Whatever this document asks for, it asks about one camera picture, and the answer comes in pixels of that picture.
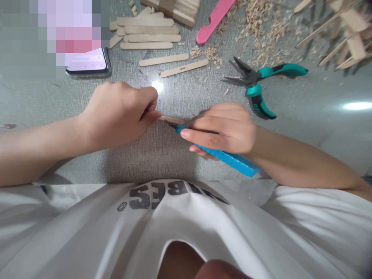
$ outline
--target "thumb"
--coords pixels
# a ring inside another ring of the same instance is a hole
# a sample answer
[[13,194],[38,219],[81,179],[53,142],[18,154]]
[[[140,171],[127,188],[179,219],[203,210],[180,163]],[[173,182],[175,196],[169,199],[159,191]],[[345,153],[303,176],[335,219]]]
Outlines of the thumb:
[[144,125],[147,128],[151,124],[153,124],[157,119],[159,119],[161,116],[162,116],[161,111],[159,111],[159,110],[153,110],[153,111],[147,112],[142,117],[140,123],[142,123],[142,125]]

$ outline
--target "white t-shirt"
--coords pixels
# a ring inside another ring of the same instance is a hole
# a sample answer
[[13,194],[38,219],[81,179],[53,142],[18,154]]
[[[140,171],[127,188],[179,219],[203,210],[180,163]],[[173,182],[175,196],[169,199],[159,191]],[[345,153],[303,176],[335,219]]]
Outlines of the white t-shirt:
[[220,182],[108,184],[59,213],[37,186],[0,189],[0,278],[156,278],[188,243],[254,279],[367,278],[372,203],[280,186],[261,208]]

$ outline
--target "pink popsicle stick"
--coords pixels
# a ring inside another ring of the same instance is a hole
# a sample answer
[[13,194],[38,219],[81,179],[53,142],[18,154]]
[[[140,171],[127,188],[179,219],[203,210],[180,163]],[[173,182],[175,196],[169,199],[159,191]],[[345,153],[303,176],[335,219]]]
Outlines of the pink popsicle stick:
[[208,41],[213,31],[217,28],[218,24],[230,10],[234,2],[235,0],[220,0],[220,2],[218,2],[217,6],[210,14],[210,24],[203,26],[196,35],[196,42],[198,44],[204,45]]

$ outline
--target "phone screen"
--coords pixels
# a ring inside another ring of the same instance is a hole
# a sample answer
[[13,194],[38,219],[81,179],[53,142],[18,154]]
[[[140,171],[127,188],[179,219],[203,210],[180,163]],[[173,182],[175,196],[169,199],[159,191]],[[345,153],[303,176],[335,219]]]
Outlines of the phone screen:
[[89,74],[107,72],[106,57],[102,48],[77,55],[67,67],[69,74]]

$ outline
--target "right hand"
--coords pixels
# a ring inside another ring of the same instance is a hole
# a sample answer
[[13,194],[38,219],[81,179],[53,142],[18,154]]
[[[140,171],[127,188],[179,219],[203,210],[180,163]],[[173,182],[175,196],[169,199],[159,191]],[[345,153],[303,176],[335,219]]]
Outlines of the right hand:
[[[240,103],[222,103],[211,106],[198,119],[181,131],[181,137],[206,148],[222,150],[232,154],[247,154],[251,151],[256,138],[256,125],[251,114]],[[213,131],[218,134],[197,130]],[[191,152],[216,160],[196,145],[190,146]]]
[[123,145],[139,138],[162,116],[155,110],[157,99],[154,87],[136,89],[125,82],[106,82],[76,117],[76,130],[89,152]]

